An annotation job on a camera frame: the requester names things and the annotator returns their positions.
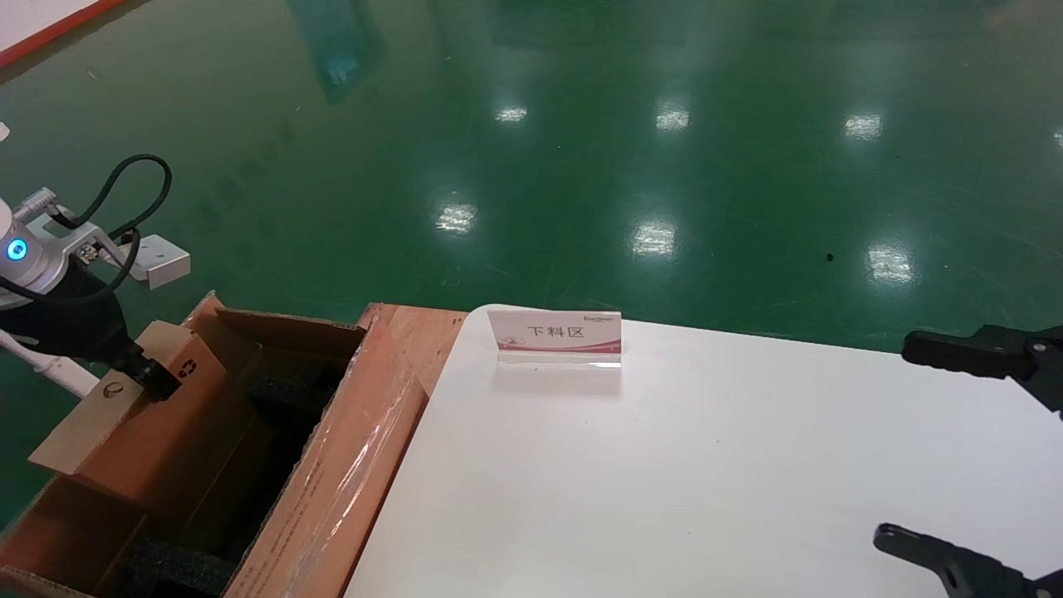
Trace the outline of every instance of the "black cable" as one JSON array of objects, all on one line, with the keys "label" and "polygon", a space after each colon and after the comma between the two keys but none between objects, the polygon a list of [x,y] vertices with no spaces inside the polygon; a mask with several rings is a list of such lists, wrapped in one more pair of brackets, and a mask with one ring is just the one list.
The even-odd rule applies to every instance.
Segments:
[{"label": "black cable", "polygon": [[122,283],[129,275],[130,270],[133,269],[133,263],[136,262],[136,254],[140,251],[140,230],[137,228],[132,228],[129,230],[132,234],[132,240],[130,240],[130,253],[122,261],[122,267],[119,268],[118,273],[115,278],[107,283],[106,286],[97,290],[96,292],[90,292],[84,296],[74,296],[72,298],[53,298],[47,294],[41,294],[39,292],[34,292],[29,288],[19,286],[14,281],[7,279],[6,277],[0,276],[0,288],[4,288],[18,294],[19,296],[24,296],[31,298],[33,302],[38,302],[45,306],[55,306],[55,307],[70,307],[70,306],[84,306],[85,304],[91,304],[92,302],[99,301],[103,296],[111,294],[118,288],[118,285]]},{"label": "black cable", "polygon": [[154,161],[163,168],[163,188],[159,189],[158,197],[155,198],[155,201],[151,202],[151,205],[149,205],[147,209],[141,211],[136,218],[133,218],[129,222],[125,222],[121,226],[118,226],[108,233],[107,236],[115,238],[130,228],[140,225],[152,213],[154,213],[161,205],[163,205],[163,202],[166,201],[166,197],[170,194],[170,185],[173,183],[173,171],[170,170],[170,165],[167,164],[162,157],[151,153],[138,153],[119,161],[118,165],[111,171],[106,182],[103,183],[103,186],[100,188],[100,192],[96,194],[96,199],[92,200],[92,203],[90,203],[85,211],[83,211],[80,216],[75,216],[73,219],[70,219],[63,213],[50,213],[51,218],[70,229],[84,224],[89,220],[89,218],[92,217],[94,213],[96,213],[96,210],[103,205],[103,200],[107,199],[107,195],[111,194],[111,189],[115,186],[115,183],[118,182],[118,177],[122,175],[122,172],[137,161]]}]

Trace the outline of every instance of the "green epoxy floor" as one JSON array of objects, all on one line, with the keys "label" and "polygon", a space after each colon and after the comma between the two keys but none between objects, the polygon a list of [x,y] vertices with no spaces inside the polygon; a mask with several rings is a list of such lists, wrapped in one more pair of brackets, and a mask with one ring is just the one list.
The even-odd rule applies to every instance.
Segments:
[{"label": "green epoxy floor", "polygon": [[[213,288],[897,352],[1063,321],[1061,25],[1050,0],[154,0],[6,73],[0,194],[80,209],[125,155],[171,161],[146,233],[195,273],[124,287],[134,330]],[[73,401],[0,376],[2,523]]]}]

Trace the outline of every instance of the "cardboard box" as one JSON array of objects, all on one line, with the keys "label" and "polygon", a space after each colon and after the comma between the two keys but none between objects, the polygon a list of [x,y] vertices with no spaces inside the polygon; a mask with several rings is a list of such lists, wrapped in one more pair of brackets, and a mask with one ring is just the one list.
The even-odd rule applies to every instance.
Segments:
[{"label": "cardboard box", "polygon": [[153,324],[139,341],[185,385],[148,405],[108,374],[34,452],[57,475],[0,540],[0,590],[108,598],[147,531],[208,548],[269,439],[242,394],[250,373],[313,358],[345,375],[224,596],[342,594],[427,400],[388,327],[367,324],[229,310],[213,294],[182,327]]}]

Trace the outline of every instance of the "recycling symbol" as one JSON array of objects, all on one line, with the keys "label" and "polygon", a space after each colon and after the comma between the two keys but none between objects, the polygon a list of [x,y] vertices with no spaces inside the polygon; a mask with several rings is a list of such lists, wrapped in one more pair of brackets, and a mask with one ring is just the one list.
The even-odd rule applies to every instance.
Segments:
[{"label": "recycling symbol", "polygon": [[186,378],[193,372],[196,372],[196,360],[188,360],[178,372],[178,378]]}]

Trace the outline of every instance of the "white tabletop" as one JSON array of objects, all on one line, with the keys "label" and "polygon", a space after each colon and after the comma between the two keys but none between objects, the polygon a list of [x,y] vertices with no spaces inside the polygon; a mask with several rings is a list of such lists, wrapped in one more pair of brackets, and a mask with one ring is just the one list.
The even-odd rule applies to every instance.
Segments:
[{"label": "white tabletop", "polygon": [[510,370],[486,310],[349,598],[944,598],[883,522],[1063,565],[1063,423],[1013,382],[635,322],[619,372]]}]

